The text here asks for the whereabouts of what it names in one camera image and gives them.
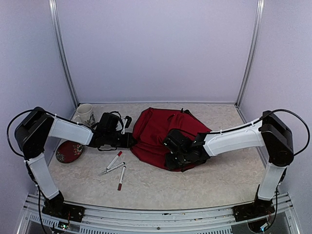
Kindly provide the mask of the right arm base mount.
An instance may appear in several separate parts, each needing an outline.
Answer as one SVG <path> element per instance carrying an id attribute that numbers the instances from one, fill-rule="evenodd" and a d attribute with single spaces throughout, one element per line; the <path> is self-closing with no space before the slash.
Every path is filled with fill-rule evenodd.
<path id="1" fill-rule="evenodd" d="M 255 206 L 253 203 L 249 203 L 233 207 L 233 213 L 236 222 L 258 218 L 274 212 L 275 208 L 273 205 L 269 205 L 268 207 L 266 207 Z"/>

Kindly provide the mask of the red backpack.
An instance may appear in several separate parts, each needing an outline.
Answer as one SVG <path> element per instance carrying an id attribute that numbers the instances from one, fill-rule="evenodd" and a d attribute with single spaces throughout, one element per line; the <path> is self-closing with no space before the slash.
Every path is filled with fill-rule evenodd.
<path id="1" fill-rule="evenodd" d="M 134 124 L 136 145 L 130 150 L 140 161 L 165 170 L 167 150 L 183 154 L 203 150 L 205 135 L 210 131 L 189 110 L 149 107 Z"/>

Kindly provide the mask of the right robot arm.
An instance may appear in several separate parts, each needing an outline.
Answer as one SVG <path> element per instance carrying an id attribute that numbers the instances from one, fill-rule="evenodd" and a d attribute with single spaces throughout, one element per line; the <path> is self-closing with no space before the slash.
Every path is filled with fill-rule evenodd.
<path id="1" fill-rule="evenodd" d="M 292 131 L 276 115 L 277 112 L 293 115 L 309 129 L 299 115 L 283 109 L 264 111 L 261 117 L 230 129 L 198 133 L 193 140 L 189 138 L 190 133 L 172 129 L 162 142 L 169 150 L 165 156 L 166 166 L 169 170 L 185 169 L 226 152 L 265 147 L 269 155 L 265 174 L 258 186 L 255 201 L 249 206 L 253 216 L 260 216 L 268 209 L 287 167 L 297 155 L 293 149 Z"/>

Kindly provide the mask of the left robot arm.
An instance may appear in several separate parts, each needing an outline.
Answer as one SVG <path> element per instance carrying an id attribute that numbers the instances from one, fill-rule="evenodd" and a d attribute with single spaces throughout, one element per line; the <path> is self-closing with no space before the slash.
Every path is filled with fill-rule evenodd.
<path id="1" fill-rule="evenodd" d="M 99 122 L 87 126 L 35 107 L 10 120 L 6 137 L 11 151 L 23 158 L 31 179 L 44 197 L 45 206 L 62 217 L 68 213 L 68 205 L 48 168 L 46 145 L 52 140 L 68 140 L 99 151 L 103 151 L 104 146 L 109 146 L 111 151 L 130 149 L 137 143 L 127 131 L 131 122 L 129 116 L 110 112 L 103 113 Z"/>

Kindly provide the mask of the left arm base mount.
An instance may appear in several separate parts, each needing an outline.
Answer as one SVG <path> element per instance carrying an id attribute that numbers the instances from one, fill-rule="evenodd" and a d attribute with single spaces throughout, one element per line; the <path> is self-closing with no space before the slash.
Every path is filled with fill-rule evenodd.
<path id="1" fill-rule="evenodd" d="M 81 222 L 85 208 L 78 205 L 64 203 L 60 208 L 44 206 L 42 212 L 46 215 L 66 219 L 68 221 Z"/>

